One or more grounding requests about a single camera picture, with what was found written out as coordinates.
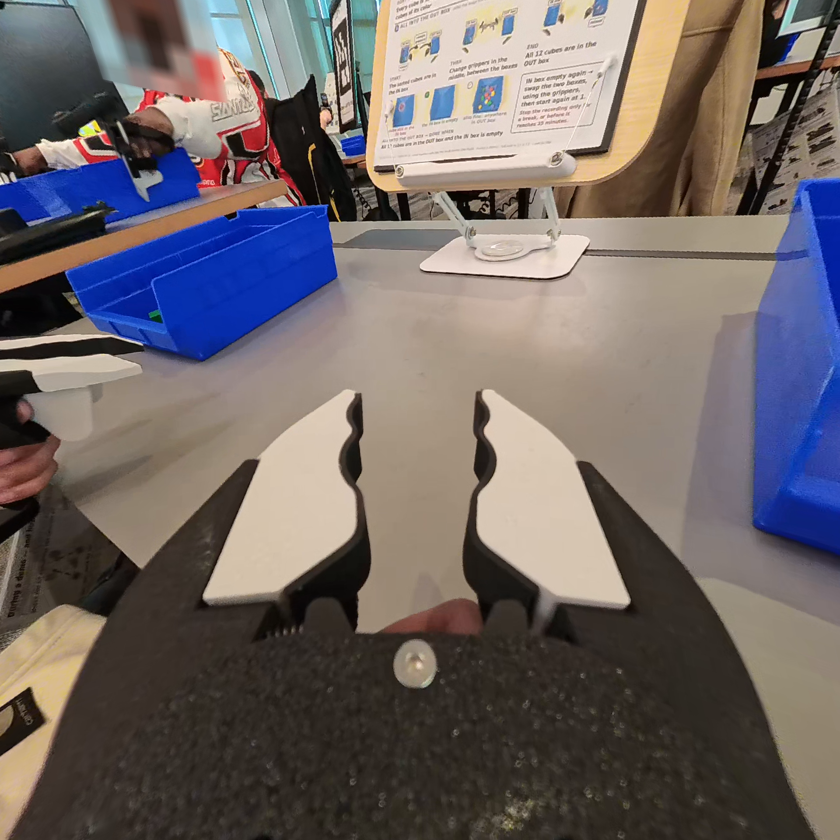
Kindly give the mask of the black framed marker sign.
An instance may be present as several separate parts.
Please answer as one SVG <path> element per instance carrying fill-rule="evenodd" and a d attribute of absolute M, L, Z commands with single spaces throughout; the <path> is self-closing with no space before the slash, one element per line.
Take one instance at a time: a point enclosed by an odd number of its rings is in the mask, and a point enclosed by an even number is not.
<path fill-rule="evenodd" d="M 56 487 L 38 503 L 35 519 L 2 543 L 2 636 L 58 606 L 80 606 L 121 555 Z"/>
<path fill-rule="evenodd" d="M 351 1 L 332 1 L 329 21 L 339 131 L 347 133 L 359 122 Z"/>

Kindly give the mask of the black device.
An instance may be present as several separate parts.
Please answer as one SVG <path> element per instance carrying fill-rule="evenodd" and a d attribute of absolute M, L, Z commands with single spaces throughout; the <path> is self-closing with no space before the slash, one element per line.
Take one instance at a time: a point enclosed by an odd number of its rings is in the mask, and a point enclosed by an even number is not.
<path fill-rule="evenodd" d="M 5 208 L 1 211 L 1 266 L 101 237 L 109 217 L 116 212 L 114 207 L 99 202 L 78 213 L 28 224 L 17 210 Z"/>

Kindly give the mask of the black wall screen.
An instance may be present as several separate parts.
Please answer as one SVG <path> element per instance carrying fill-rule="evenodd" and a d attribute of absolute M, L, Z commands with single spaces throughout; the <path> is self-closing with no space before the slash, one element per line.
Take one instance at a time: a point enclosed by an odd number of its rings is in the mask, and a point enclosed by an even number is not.
<path fill-rule="evenodd" d="M 113 121 L 128 113 L 102 76 L 73 6 L 2 2 L 1 129 L 8 151 L 69 139 L 82 117 Z"/>

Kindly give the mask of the white printed sign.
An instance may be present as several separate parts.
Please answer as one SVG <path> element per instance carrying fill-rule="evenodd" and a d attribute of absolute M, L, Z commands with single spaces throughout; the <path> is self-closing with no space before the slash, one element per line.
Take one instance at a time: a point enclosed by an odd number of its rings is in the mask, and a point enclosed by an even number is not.
<path fill-rule="evenodd" d="M 752 131 L 752 160 L 757 186 L 762 183 L 789 115 L 785 112 Z M 805 102 L 759 214 L 787 214 L 800 181 L 837 179 L 838 176 L 838 85 L 832 83 Z"/>

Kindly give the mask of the black jacket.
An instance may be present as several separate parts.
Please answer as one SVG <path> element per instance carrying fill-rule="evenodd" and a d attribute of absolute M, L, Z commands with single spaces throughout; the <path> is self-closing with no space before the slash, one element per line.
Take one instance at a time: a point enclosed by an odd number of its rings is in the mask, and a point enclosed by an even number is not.
<path fill-rule="evenodd" d="M 302 201 L 327 207 L 331 222 L 355 222 L 358 214 L 350 177 L 321 126 L 320 104 L 315 76 L 291 98 L 268 98 L 270 136 Z"/>

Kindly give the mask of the light wooden board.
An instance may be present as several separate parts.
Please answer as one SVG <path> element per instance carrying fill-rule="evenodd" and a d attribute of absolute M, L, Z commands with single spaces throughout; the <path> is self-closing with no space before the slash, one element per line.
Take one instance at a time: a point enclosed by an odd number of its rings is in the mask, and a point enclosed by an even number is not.
<path fill-rule="evenodd" d="M 652 136 L 665 97 L 670 71 L 688 12 L 688 2 L 645 2 L 632 62 L 626 76 L 621 108 L 617 114 L 610 150 L 601 154 L 571 154 L 577 162 L 572 175 L 551 177 L 553 186 L 586 186 L 604 182 L 625 170 L 640 155 Z M 437 192 L 433 186 L 400 186 L 395 171 L 374 169 L 377 131 L 383 127 L 382 81 L 385 63 L 387 15 L 390 2 L 382 2 L 377 21 L 371 92 L 371 126 L 366 145 L 366 164 L 376 186 L 389 193 Z M 502 186 L 495 178 L 475 185 L 447 187 L 446 191 L 472 191 L 533 187 Z"/>

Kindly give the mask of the printed instruction sheet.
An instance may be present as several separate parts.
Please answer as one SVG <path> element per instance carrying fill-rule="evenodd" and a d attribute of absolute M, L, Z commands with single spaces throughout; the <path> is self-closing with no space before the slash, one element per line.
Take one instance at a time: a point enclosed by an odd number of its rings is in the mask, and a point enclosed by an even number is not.
<path fill-rule="evenodd" d="M 376 172 L 610 150 L 644 1 L 395 1 Z"/>

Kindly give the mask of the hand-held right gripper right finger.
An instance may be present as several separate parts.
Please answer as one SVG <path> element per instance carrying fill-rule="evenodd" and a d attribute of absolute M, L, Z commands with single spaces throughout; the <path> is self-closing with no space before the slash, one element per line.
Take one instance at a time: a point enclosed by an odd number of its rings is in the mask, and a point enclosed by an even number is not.
<path fill-rule="evenodd" d="M 473 430 L 463 571 L 485 614 L 513 601 L 545 634 L 562 607 L 627 610 L 631 596 L 567 445 L 489 388 L 476 393 Z"/>

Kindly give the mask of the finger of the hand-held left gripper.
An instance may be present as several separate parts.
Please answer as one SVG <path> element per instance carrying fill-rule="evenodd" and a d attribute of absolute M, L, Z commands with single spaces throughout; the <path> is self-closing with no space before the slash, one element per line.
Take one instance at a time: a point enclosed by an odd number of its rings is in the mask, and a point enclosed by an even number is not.
<path fill-rule="evenodd" d="M 32 361 L 2 361 L 1 371 L 31 371 L 40 393 L 17 406 L 22 422 L 33 419 L 60 441 L 76 442 L 93 429 L 93 404 L 102 387 L 140 375 L 142 366 L 119 356 L 97 354 Z"/>
<path fill-rule="evenodd" d="M 57 334 L 1 341 L 1 361 L 42 361 L 109 354 L 144 352 L 144 345 L 108 333 Z"/>

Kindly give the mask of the person's left hand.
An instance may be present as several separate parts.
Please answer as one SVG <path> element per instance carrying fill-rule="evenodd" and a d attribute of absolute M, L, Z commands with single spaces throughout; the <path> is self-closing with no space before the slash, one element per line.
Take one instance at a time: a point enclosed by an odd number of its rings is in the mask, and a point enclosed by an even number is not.
<path fill-rule="evenodd" d="M 50 435 L 46 441 L 1 451 L 1 505 L 37 497 L 58 470 L 56 453 L 60 440 Z"/>

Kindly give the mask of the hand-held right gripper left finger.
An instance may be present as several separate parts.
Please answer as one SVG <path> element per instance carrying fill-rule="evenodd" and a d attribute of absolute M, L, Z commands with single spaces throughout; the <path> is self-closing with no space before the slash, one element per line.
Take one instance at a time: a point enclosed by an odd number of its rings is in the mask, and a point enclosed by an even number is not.
<path fill-rule="evenodd" d="M 358 487 L 362 394 L 347 389 L 281 433 L 255 461 L 203 592 L 205 606 L 273 604 L 287 627 L 333 599 L 352 628 L 371 571 Z"/>

